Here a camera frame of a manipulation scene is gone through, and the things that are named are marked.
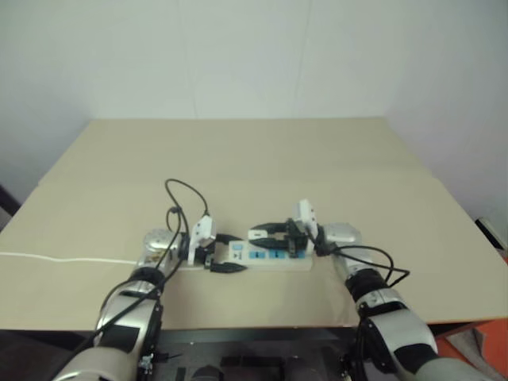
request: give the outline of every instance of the white power strip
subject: white power strip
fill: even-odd
[[[252,270],[261,271],[309,271],[312,268],[312,253],[297,251],[297,258],[290,258],[285,250],[259,248],[247,241],[229,242],[228,262],[242,264]]]

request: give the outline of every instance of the tabletop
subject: tabletop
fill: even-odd
[[[308,198],[319,223],[350,223],[411,270],[396,288],[427,322],[508,314],[502,259],[382,118],[93,121],[0,234],[0,252],[136,260],[144,235],[164,227],[170,177],[205,195],[219,232],[241,237]],[[200,201],[175,194],[193,224]],[[132,269],[0,256],[0,328],[92,329]],[[165,329],[358,321],[330,258],[305,272],[179,271],[163,304]]]

